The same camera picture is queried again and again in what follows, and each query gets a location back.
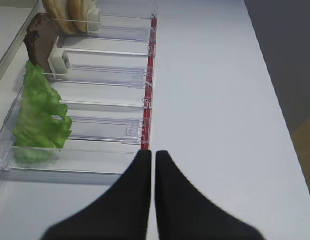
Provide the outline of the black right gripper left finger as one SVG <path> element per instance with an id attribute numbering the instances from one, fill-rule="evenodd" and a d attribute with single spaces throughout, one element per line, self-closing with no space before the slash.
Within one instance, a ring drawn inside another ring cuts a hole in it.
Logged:
<path id="1" fill-rule="evenodd" d="M 145 240 L 151 206 L 152 153 L 140 150 L 95 202 L 51 226 L 45 240 Z"/>

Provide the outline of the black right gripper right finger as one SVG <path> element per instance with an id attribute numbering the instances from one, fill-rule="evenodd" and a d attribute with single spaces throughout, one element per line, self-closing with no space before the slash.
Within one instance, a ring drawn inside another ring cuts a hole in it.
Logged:
<path id="1" fill-rule="evenodd" d="M 167 151 L 155 157 L 155 210 L 161 240 L 262 240 L 249 224 L 208 200 Z"/>

